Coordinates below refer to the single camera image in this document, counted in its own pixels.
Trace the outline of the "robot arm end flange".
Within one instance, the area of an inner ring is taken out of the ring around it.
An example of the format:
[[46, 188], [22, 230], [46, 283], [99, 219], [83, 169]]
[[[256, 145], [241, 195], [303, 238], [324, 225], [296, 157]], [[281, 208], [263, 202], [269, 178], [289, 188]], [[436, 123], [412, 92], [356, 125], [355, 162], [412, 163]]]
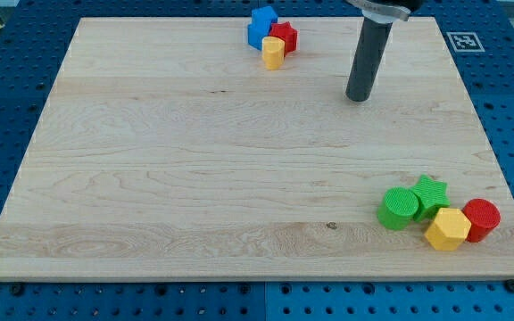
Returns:
[[361, 10], [362, 15], [376, 23], [387, 24], [407, 21], [424, 0], [345, 0]]

